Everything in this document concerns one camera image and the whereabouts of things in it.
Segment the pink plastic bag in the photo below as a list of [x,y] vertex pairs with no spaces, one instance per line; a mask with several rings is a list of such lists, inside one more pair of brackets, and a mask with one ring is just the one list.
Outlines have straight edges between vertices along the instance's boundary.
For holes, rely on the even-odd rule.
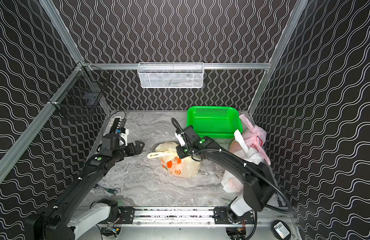
[[239,118],[247,129],[243,133],[239,130],[234,132],[235,139],[229,151],[245,161],[256,165],[266,163],[270,166],[271,160],[263,148],[267,137],[266,131],[253,125],[245,115],[240,115]]

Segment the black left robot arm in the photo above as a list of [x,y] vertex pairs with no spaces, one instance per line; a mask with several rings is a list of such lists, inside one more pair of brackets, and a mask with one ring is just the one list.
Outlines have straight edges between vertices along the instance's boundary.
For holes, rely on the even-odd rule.
[[114,201],[101,201],[84,213],[80,220],[72,220],[73,213],[85,196],[115,163],[126,157],[139,155],[145,143],[127,143],[120,135],[110,133],[102,137],[100,152],[91,156],[79,174],[58,199],[40,214],[31,214],[24,221],[27,240],[76,240],[102,221],[119,219]]

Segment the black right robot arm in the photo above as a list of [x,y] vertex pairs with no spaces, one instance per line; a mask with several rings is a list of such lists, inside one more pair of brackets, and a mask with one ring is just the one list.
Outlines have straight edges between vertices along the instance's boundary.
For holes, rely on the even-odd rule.
[[[243,193],[227,207],[227,215],[231,221],[235,222],[247,212],[261,212],[264,208],[281,214],[292,213],[291,203],[276,186],[266,164],[262,162],[254,164],[236,156],[212,138],[201,138],[192,126],[183,129],[175,118],[171,118],[171,123],[176,129],[176,137],[180,142],[176,147],[180,159],[190,157],[195,162],[209,160],[223,167],[243,184]],[[283,198],[287,205],[286,210],[268,204],[274,193],[278,193]]]

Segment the yellow bag with orange print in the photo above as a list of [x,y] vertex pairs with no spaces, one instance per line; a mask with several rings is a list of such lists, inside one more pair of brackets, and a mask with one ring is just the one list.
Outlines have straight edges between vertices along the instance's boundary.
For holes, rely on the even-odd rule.
[[178,144],[175,142],[159,144],[154,152],[147,155],[147,158],[159,160],[162,167],[172,176],[194,177],[198,173],[201,163],[194,161],[191,157],[181,159],[177,153],[177,146]]

